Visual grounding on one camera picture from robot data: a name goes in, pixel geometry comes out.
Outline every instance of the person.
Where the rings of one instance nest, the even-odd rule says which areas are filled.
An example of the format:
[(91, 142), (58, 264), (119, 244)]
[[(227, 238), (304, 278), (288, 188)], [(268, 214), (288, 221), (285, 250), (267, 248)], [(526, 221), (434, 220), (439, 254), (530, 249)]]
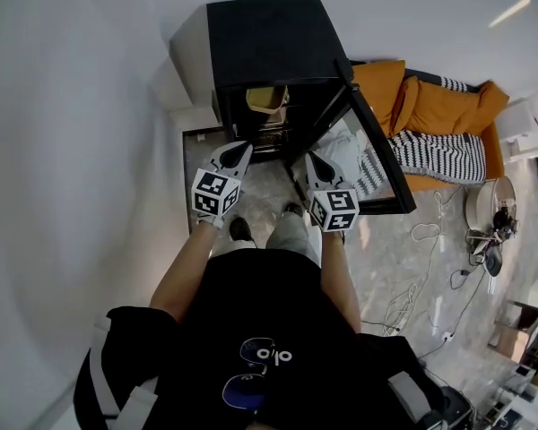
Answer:
[[(265, 249), (234, 219), (232, 242), (211, 259), (219, 229), (202, 221), (149, 308), (108, 313), (95, 355), (122, 413), (132, 390), (158, 377), (143, 429), (384, 428), (387, 416), (391, 428), (408, 427), (386, 378), (401, 358), (416, 358), (406, 342), (383, 350), (376, 340), (384, 339), (360, 334), (343, 237), (323, 233), (319, 261), (302, 213), (290, 203)], [(119, 410), (102, 411), (94, 364), (92, 346), (76, 416), (82, 428), (111, 428)]]

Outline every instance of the marble floor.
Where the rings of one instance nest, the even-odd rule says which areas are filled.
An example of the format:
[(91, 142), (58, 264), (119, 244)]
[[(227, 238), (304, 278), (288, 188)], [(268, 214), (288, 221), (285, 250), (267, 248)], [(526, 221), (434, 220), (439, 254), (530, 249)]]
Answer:
[[(187, 180), (193, 181), (197, 168), (224, 142), (222, 132), (207, 133), (201, 142), (196, 135), (184, 138)], [(513, 367), (510, 361), (486, 347), (496, 314), (507, 297), (526, 301), (528, 290), (538, 277), (535, 162), (510, 163), (506, 173), (516, 189), (520, 229), (515, 238), (503, 245), (503, 268), (492, 296), (487, 293), (487, 278), (478, 287), (482, 267), (472, 273), (461, 288), (453, 290), (450, 287), (450, 274), (468, 269), (464, 240), (468, 229), (464, 220), (467, 194), (464, 189), (457, 193), (456, 188), (441, 191), (443, 203), (451, 195), (454, 197), (443, 208), (444, 244), (436, 245), (428, 277), (430, 251), (437, 239), (415, 242), (411, 231), (419, 223), (439, 223), (438, 205), (432, 191), (416, 193), (417, 210), (408, 215), (361, 217), (347, 235), (345, 246), (363, 320), (383, 322), (388, 304), (394, 297), (406, 292), (412, 284), (420, 289), (425, 282), (412, 316), (400, 334), (409, 340), (420, 357), (438, 348), (443, 333), (454, 331), (458, 323), (455, 337), (423, 359), (431, 372), (461, 390), (477, 406), (508, 378)], [(247, 220), (257, 245), (263, 246), (283, 205), (296, 199), (280, 161), (251, 165), (242, 184), (242, 198), (232, 214)], [(227, 221), (220, 243), (229, 240), (228, 226)], [(417, 228), (415, 236), (422, 234), (431, 236), (434, 232)], [(473, 301), (459, 322), (460, 314), (473, 294)], [(379, 325), (363, 323), (362, 331), (383, 335), (383, 327)]]

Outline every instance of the shoe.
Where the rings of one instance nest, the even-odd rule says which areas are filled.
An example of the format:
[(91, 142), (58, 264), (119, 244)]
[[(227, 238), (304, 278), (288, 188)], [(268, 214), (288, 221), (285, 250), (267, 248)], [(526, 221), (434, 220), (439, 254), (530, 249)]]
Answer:
[(244, 218), (236, 217), (230, 224), (230, 237), (231, 240), (247, 240), (253, 242), (251, 236), (251, 229)]
[(289, 202), (285, 206), (285, 210), (283, 211), (283, 213), (285, 213), (286, 211), (290, 211), (291, 213), (299, 215), (301, 218), (303, 218), (303, 208), (296, 202)]

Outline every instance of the white wall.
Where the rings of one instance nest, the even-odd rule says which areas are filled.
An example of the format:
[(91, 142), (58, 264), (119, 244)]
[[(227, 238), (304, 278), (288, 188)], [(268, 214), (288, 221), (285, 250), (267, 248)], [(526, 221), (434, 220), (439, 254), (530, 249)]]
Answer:
[[(170, 39), (199, 5), (152, 0)], [(479, 84), (493, 79), (516, 97), (538, 90), (538, 0), (493, 29), (519, 0), (322, 0), (348, 56), (400, 57), (411, 68)]]
[(71, 384), (96, 312), (147, 304), (187, 236), (178, 132), (95, 3), (0, 0), (0, 430)]

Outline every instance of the cushion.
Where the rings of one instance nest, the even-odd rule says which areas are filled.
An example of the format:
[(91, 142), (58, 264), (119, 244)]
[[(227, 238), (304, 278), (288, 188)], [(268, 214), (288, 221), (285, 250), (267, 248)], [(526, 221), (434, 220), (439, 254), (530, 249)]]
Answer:
[(463, 130), (472, 135), (481, 135), (494, 118), (505, 108), (510, 97), (494, 82), (485, 82), (479, 91), (480, 100), (473, 121)]
[(383, 61), (355, 65), (354, 80), (369, 103), (386, 136), (390, 134), (391, 115), (404, 77), (404, 61)]
[(418, 83), (418, 97), (405, 128), (432, 135), (463, 133), (474, 119), (479, 95)]
[(419, 95), (419, 81), (416, 76), (407, 78), (401, 85), (396, 97), (391, 124), (391, 137), (400, 133), (411, 119), (412, 111)]

